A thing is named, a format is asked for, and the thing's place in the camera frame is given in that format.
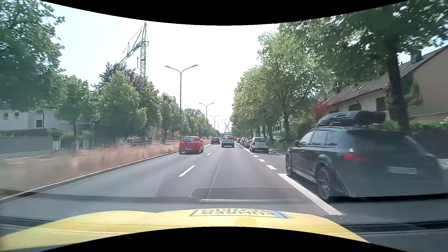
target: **sky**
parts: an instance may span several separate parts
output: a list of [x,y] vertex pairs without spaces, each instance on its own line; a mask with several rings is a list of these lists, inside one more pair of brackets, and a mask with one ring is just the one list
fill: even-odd
[[[65,74],[76,75],[89,84],[99,82],[107,62],[122,58],[128,42],[147,22],[146,75],[155,88],[176,97],[179,103],[180,71],[197,64],[182,74],[182,108],[200,109],[216,129],[224,131],[222,120],[232,114],[233,90],[245,71],[259,64],[257,38],[263,32],[276,31],[278,25],[197,26],[115,17],[85,10],[50,4],[65,22],[56,27],[56,35],[65,49],[60,67]],[[422,54],[435,48],[425,48]],[[126,60],[137,68],[140,50]],[[399,62],[410,60],[401,53]]]

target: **red car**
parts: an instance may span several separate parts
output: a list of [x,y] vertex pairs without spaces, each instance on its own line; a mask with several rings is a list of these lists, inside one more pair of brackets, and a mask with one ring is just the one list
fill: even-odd
[[179,143],[179,155],[184,152],[195,154],[204,152],[204,141],[198,136],[184,136]]

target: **road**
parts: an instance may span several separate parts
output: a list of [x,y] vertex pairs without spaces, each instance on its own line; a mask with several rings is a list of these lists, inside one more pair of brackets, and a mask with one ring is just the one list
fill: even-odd
[[[448,219],[445,198],[344,199],[327,204],[313,193],[312,184],[285,173],[283,154],[251,153],[239,144],[235,148],[207,144],[198,155],[166,155],[2,203],[0,216],[51,221],[112,210],[232,207],[342,214],[363,223]],[[0,235],[17,229],[2,229]]]

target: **grass median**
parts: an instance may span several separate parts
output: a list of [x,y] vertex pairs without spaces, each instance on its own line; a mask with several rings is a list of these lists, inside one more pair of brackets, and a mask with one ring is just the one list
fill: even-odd
[[0,160],[0,197],[178,150],[177,142],[140,148],[120,146],[78,151],[76,155],[61,152],[44,159],[29,157],[13,161]]

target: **lamp post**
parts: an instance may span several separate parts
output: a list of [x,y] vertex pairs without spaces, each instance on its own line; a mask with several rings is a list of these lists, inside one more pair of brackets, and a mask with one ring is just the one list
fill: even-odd
[[179,71],[179,70],[177,70],[177,69],[175,69],[175,68],[172,68],[172,67],[170,67],[170,66],[167,66],[167,65],[166,65],[165,67],[174,69],[174,70],[176,70],[177,72],[179,72],[179,73],[181,74],[181,95],[180,95],[179,107],[180,107],[180,109],[181,109],[181,118],[182,118],[182,73],[183,73],[185,70],[189,69],[189,68],[185,68],[185,69],[182,70],[182,72],[181,72],[181,71]]
[[207,105],[205,105],[204,103],[199,103],[199,104],[202,104],[202,105],[204,105],[205,106],[205,118],[207,118],[208,119],[208,115],[207,115],[207,107],[208,107],[208,105],[211,105],[211,104],[213,104],[214,102],[212,102],[212,103],[210,103],[210,104],[207,104]]
[[210,116],[213,117],[213,128],[216,130],[216,117],[218,117],[219,115],[217,116],[210,115]]

